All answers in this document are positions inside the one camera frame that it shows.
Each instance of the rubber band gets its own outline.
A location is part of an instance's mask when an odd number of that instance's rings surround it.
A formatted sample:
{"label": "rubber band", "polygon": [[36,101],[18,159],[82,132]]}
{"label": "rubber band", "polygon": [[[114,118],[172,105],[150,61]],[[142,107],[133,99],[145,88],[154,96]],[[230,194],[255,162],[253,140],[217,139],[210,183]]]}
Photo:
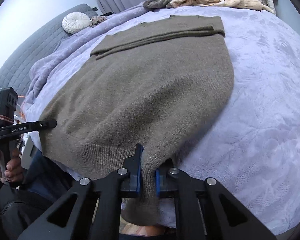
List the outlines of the rubber band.
{"label": "rubber band", "polygon": [[18,112],[18,114],[20,114],[20,118],[25,120],[26,119],[26,116],[23,114],[22,110],[21,112]]}
{"label": "rubber band", "polygon": [[0,120],[14,124],[14,121],[11,118],[8,118],[8,117],[6,117],[4,115],[1,115],[1,114],[0,114]]}

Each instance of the lavender fleece blanket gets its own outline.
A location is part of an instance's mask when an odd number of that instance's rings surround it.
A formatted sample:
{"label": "lavender fleece blanket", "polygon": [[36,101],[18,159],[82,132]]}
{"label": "lavender fleece blanket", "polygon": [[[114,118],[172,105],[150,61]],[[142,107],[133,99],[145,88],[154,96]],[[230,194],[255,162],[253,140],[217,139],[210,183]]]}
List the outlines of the lavender fleece blanket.
{"label": "lavender fleece blanket", "polygon": [[[67,38],[53,54],[34,64],[23,105],[26,120],[39,119],[106,34],[171,14],[220,16],[235,76],[229,104],[179,168],[199,179],[218,179],[276,235],[296,226],[300,222],[300,36],[269,12],[217,7],[147,12],[136,6],[113,15]],[[41,149],[38,133],[31,137]],[[158,223],[175,226],[173,203],[162,200],[160,210]]]}

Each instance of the wall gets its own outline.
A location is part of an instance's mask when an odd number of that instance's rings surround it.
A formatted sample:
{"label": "wall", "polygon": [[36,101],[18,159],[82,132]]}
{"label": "wall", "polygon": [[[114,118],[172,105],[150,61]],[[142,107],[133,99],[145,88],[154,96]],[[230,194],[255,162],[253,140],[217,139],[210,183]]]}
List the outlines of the wall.
{"label": "wall", "polygon": [[98,0],[5,0],[0,6],[0,67],[32,33],[60,13]]}
{"label": "wall", "polygon": [[278,0],[275,10],[277,16],[300,35],[300,14],[290,0]]}

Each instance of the black jacket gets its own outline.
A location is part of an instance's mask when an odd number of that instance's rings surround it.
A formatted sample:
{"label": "black jacket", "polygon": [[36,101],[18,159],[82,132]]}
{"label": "black jacket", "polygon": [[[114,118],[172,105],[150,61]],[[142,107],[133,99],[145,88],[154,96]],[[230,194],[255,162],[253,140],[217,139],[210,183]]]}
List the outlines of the black jacket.
{"label": "black jacket", "polygon": [[16,240],[52,202],[40,195],[11,188],[0,181],[0,240]]}

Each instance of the gray quilted headboard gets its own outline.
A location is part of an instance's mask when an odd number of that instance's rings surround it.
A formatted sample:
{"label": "gray quilted headboard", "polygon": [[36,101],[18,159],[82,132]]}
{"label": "gray quilted headboard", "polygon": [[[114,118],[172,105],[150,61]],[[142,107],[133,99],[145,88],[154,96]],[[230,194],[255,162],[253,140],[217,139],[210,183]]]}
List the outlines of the gray quilted headboard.
{"label": "gray quilted headboard", "polygon": [[32,65],[50,55],[59,41],[70,36],[62,28],[62,19],[71,12],[82,12],[90,18],[98,15],[86,4],[77,5],[58,15],[27,38],[6,60],[0,69],[0,88],[12,87],[25,95],[30,85]]}

